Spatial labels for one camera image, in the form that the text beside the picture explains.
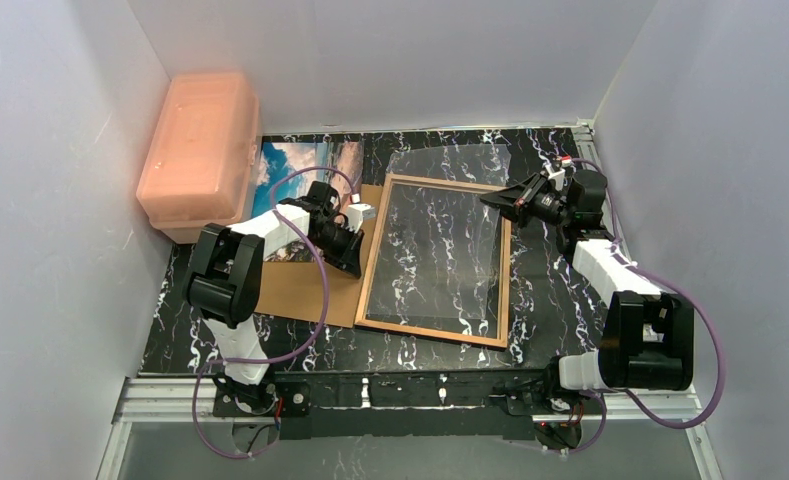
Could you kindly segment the beach landscape photo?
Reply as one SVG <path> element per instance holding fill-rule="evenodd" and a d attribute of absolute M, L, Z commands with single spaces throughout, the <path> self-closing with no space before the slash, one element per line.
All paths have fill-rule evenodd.
<path fill-rule="evenodd" d="M 295 171 L 316 166 L 314 172 L 288 179 Z M 340 176 L 321 168 L 327 166 L 345 173 Z M 308 193 L 311 183 L 323 181 L 338 191 L 338 204 L 346 209 L 351 187 L 361 182 L 363 145 L 357 141 L 345 142 L 264 142 L 257 164 L 256 190 L 251 215 L 256 217 L 270 209 L 270 193 L 277 201 L 297 198 Z"/>

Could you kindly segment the clear acrylic sheet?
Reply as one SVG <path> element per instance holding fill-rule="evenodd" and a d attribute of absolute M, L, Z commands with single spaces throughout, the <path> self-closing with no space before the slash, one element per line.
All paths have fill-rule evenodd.
<path fill-rule="evenodd" d="M 394 185 L 367 318 L 489 335 L 500 236 L 498 213 L 476 193 Z"/>

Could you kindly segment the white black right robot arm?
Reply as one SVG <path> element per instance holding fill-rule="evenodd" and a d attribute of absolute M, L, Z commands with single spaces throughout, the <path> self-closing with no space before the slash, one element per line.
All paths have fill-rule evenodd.
<path fill-rule="evenodd" d="M 607 307 L 599 346 L 553 358 L 545 389 L 683 391 L 693 380 L 694 307 L 632 271 L 603 224 L 607 188 L 603 174 L 582 170 L 566 191 L 548 176 L 534 174 L 480 197 L 519 227 L 533 219 L 554 226 L 560 252 Z"/>

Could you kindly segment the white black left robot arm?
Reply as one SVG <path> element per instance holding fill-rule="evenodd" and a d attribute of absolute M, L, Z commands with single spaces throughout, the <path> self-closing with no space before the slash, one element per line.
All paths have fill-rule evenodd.
<path fill-rule="evenodd" d="M 215 337 L 230 380 L 258 385 L 273 362 L 260 344 L 253 320 L 267 257 L 295 241 L 312 251 L 322 281 L 317 332 L 326 323 L 332 299 L 325 268 L 361 277 L 362 225 L 375 217 L 376 209 L 362 202 L 358 192 L 351 194 L 346 208 L 339 207 L 337 199 L 331 185 L 315 181 L 306 195 L 280 200 L 250 220 L 202 229 L 184 295 Z"/>

